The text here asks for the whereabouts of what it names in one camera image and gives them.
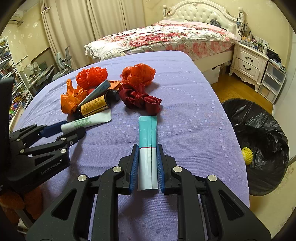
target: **white cardboard box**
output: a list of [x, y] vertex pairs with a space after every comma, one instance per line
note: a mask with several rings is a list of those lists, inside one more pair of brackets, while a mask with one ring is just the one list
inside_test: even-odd
[[210, 85], [218, 82], [220, 67], [221, 66], [219, 65], [202, 73]]

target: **floral wallpaper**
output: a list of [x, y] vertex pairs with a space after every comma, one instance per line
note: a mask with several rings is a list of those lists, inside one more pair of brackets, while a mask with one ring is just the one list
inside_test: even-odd
[[[284, 65], [289, 61], [290, 24], [271, 0], [211, 0], [223, 7], [232, 16], [238, 15], [238, 7], [246, 13], [246, 21], [252, 33], [267, 42], [282, 59]], [[151, 25], [163, 20], [163, 5], [171, 7], [181, 0], [143, 0], [145, 21]]]
[[28, 55], [22, 62], [23, 67], [49, 48], [40, 8], [40, 3], [36, 4], [24, 13], [22, 18], [24, 22], [20, 27], [9, 23], [2, 33], [2, 36], [8, 36], [8, 45], [15, 63]]

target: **floral bedspread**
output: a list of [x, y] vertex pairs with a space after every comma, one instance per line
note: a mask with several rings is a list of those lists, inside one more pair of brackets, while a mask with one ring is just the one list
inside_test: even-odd
[[176, 50], [197, 60], [228, 50], [238, 38], [216, 26], [163, 20], [152, 26], [112, 34], [86, 45], [95, 62], [128, 54]]

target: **yellow ball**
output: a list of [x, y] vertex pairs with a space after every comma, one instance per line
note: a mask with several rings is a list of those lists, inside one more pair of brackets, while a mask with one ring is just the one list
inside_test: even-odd
[[253, 160], [253, 152], [250, 148], [248, 147], [244, 147], [242, 149], [242, 155], [244, 157], [244, 162], [246, 163], [246, 165], [250, 165], [252, 160]]

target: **dark red ribbon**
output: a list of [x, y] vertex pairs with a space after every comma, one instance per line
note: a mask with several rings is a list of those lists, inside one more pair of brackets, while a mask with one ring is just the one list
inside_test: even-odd
[[119, 88], [119, 96], [127, 108], [133, 110], [140, 108], [146, 110], [149, 115], [157, 115], [160, 111], [161, 99], [145, 93], [145, 87], [136, 87], [129, 83], [123, 84]]

